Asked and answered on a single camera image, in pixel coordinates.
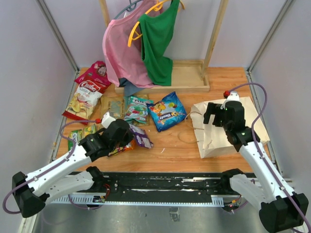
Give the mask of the teal chips snack bag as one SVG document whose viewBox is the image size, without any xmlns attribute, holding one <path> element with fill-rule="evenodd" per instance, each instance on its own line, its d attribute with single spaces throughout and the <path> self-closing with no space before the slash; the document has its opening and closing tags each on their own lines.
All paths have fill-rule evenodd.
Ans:
<svg viewBox="0 0 311 233">
<path fill-rule="evenodd" d="M 103 116 L 106 112 L 113 118 L 124 118 L 124 98 L 123 97 L 108 97 L 100 98 L 101 107 L 100 114 Z"/>
</svg>

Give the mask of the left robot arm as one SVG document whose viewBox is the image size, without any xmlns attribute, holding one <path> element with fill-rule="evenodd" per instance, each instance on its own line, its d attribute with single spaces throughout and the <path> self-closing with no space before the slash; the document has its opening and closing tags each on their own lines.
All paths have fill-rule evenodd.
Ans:
<svg viewBox="0 0 311 233">
<path fill-rule="evenodd" d="M 79 144 L 34 172 L 16 173 L 12 177 L 12 195 L 24 218 L 36 215 L 55 199 L 78 191 L 101 191 L 104 176 L 95 166 L 89 166 L 76 175 L 76 169 L 106 157 L 116 147 L 128 145 L 133 134 L 123 119 L 103 120 L 100 130 L 87 135 Z"/>
</svg>

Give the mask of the beige paper bag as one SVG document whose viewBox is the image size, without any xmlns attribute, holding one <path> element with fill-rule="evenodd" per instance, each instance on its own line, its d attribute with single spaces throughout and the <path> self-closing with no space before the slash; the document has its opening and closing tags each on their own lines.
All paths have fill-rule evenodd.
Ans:
<svg viewBox="0 0 311 233">
<path fill-rule="evenodd" d="M 236 153 L 234 146 L 228 142 L 224 129 L 212 125 L 214 116 L 211 116 L 209 124 L 203 123 L 203 115 L 206 112 L 208 103 L 223 104 L 224 101 L 225 99 L 204 101 L 191 107 L 190 118 L 196 137 L 194 142 L 197 143 L 201 159 Z M 245 109 L 246 126 L 251 127 L 253 120 L 258 115 L 256 108 L 250 97 L 240 97 L 240 101 Z M 263 145 L 270 141 L 261 119 L 258 119 L 255 123 L 255 132 Z"/>
</svg>

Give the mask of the red Chulpi snack bag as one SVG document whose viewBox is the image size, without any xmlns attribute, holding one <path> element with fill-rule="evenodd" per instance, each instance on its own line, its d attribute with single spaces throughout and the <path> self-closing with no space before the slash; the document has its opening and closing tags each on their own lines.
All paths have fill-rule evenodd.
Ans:
<svg viewBox="0 0 311 233">
<path fill-rule="evenodd" d="M 78 84 L 62 116 L 72 120 L 90 120 L 98 100 L 106 89 L 106 85 L 85 78 Z"/>
</svg>

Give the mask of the orange candy bag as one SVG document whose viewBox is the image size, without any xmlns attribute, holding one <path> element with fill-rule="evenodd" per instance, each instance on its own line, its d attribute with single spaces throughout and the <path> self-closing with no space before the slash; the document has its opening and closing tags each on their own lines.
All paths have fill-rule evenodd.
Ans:
<svg viewBox="0 0 311 233">
<path fill-rule="evenodd" d="M 121 153 L 121 152 L 125 152 L 125 151 L 130 151 L 130 150 L 134 150 L 135 149 L 135 146 L 136 146 L 136 143 L 134 140 L 132 140 L 129 144 L 127 144 L 126 146 L 124 147 L 117 147 L 115 148 L 112 152 L 110 152 L 108 154 L 108 157 L 110 156 L 114 156 L 118 153 Z"/>
</svg>

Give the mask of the teal Fox's candy bag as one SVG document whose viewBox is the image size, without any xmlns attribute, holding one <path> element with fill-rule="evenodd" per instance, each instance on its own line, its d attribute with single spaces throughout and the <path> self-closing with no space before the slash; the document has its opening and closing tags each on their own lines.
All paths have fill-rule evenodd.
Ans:
<svg viewBox="0 0 311 233">
<path fill-rule="evenodd" d="M 153 100 L 144 99 L 140 97 L 128 97 L 128 105 L 124 114 L 124 120 L 127 122 L 136 122 L 138 124 L 146 125 L 149 114 L 148 104 L 153 104 Z"/>
</svg>

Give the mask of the pink REAL snack bag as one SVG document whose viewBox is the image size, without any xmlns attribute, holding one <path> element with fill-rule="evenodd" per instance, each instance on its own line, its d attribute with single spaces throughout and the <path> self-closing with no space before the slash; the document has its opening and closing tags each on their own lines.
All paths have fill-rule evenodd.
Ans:
<svg viewBox="0 0 311 233">
<path fill-rule="evenodd" d="M 106 90 L 111 85 L 107 77 L 106 64 L 103 61 L 96 61 L 90 68 L 80 74 L 79 77 L 75 79 L 75 82 L 80 84 L 85 79 L 93 81 L 95 84 L 99 85 L 102 90 Z"/>
</svg>

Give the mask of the green Fox's candy bag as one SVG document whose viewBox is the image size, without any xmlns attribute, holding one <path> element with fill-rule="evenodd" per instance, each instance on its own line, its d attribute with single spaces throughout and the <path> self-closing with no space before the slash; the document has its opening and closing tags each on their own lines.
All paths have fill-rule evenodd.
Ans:
<svg viewBox="0 0 311 233">
<path fill-rule="evenodd" d="M 97 130 L 97 125 L 92 124 L 87 126 L 86 128 L 71 131 L 68 138 L 68 151 L 70 151 L 73 147 L 73 144 L 79 144 L 82 139 L 84 139 L 87 135 L 95 133 Z"/>
</svg>

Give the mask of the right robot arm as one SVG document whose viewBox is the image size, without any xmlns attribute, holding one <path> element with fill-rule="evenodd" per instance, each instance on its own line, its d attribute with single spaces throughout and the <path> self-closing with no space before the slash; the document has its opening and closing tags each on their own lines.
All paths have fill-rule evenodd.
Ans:
<svg viewBox="0 0 311 233">
<path fill-rule="evenodd" d="M 234 191 L 258 210 L 260 221 L 266 231 L 277 233 L 306 224 L 309 201 L 305 194 L 296 193 L 282 178 L 267 156 L 255 130 L 246 125 L 244 107 L 240 101 L 226 100 L 223 104 L 208 103 L 204 124 L 214 116 L 213 125 L 222 127 L 231 145 L 251 166 L 261 187 L 248 180 L 239 169 L 224 172 L 220 188 L 225 194 Z"/>
</svg>

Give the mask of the blue snack packet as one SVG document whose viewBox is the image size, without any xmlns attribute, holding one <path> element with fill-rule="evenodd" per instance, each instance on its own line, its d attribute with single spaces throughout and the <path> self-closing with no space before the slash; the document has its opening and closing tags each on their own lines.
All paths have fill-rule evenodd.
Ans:
<svg viewBox="0 0 311 233">
<path fill-rule="evenodd" d="M 156 103 L 147 104 L 147 108 L 158 132 L 165 131 L 181 121 L 187 112 L 176 92 L 172 92 Z"/>
</svg>

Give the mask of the purple snack packet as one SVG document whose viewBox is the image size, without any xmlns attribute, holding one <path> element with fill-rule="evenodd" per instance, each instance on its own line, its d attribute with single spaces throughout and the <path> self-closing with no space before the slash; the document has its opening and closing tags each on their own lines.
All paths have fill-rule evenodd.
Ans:
<svg viewBox="0 0 311 233">
<path fill-rule="evenodd" d="M 147 149 L 153 148 L 154 145 L 151 142 L 148 135 L 146 134 L 145 130 L 137 126 L 134 126 L 132 124 L 129 125 L 129 129 L 131 133 L 133 134 L 135 141 L 140 147 L 147 148 Z"/>
</svg>

